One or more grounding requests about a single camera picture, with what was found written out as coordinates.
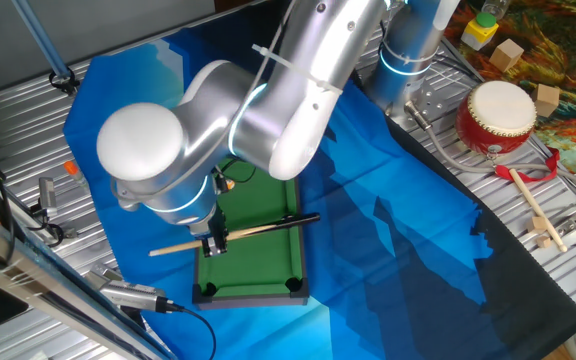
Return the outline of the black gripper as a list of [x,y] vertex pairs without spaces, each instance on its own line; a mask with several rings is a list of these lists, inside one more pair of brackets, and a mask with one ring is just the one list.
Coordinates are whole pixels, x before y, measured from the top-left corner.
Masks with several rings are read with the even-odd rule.
[[202,240],[204,257],[212,257],[215,252],[219,255],[226,253],[228,230],[224,212],[221,209],[216,209],[209,217],[207,226],[208,231]]

